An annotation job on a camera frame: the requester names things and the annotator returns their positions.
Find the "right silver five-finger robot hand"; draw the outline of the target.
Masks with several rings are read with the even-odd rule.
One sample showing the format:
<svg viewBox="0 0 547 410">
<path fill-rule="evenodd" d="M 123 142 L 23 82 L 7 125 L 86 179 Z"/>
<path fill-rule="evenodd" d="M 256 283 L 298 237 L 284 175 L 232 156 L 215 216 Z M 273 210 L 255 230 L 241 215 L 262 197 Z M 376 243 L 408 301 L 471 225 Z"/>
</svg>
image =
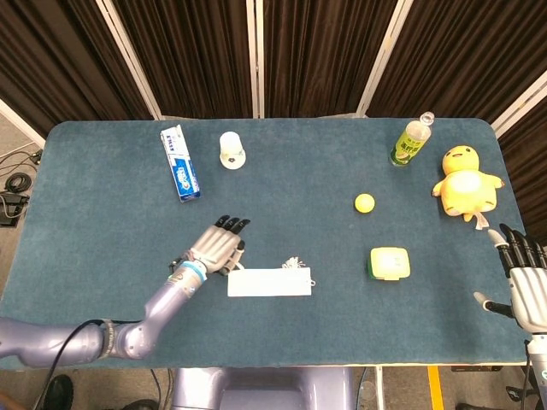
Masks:
<svg viewBox="0 0 547 410">
<path fill-rule="evenodd" d="M 510 304 L 494 302 L 475 291 L 473 297 L 487 312 L 514 319 L 530 334 L 546 332 L 546 252 L 533 238 L 501 224 L 488 229 L 498 252 L 510 291 Z"/>
</svg>

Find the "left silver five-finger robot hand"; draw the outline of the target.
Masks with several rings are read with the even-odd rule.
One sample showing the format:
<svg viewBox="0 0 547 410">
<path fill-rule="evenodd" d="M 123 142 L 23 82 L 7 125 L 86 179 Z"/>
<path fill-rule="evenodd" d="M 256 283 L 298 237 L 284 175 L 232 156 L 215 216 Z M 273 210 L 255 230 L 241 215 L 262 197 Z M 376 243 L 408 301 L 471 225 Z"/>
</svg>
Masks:
<svg viewBox="0 0 547 410">
<path fill-rule="evenodd" d="M 206 273 L 227 276 L 244 253 L 240 233 L 249 223 L 248 219 L 222 215 L 184 253 L 183 260 L 201 263 Z"/>
</svg>

